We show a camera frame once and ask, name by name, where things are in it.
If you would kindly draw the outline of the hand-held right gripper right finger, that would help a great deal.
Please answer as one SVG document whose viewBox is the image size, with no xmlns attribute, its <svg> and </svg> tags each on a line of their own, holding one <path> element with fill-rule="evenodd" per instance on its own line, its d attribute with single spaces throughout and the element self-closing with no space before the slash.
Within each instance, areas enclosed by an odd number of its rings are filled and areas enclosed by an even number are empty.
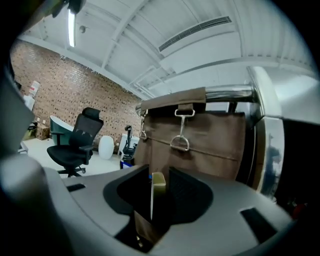
<svg viewBox="0 0 320 256">
<path fill-rule="evenodd" d="M 169 170 L 173 214 L 156 256 L 268 256 L 293 226 L 264 195 L 237 181 Z"/>
</svg>

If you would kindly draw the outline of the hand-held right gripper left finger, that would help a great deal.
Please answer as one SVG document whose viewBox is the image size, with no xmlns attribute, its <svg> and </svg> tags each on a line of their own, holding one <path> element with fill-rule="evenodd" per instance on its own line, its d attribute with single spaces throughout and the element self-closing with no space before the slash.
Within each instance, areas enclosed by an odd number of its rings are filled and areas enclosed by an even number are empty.
<svg viewBox="0 0 320 256">
<path fill-rule="evenodd" d="M 54 209 L 62 222 L 74 255 L 142 255 L 115 236 L 129 223 L 105 201 L 104 187 L 145 165 L 97 175 L 62 179 L 52 168 L 44 168 Z"/>
</svg>

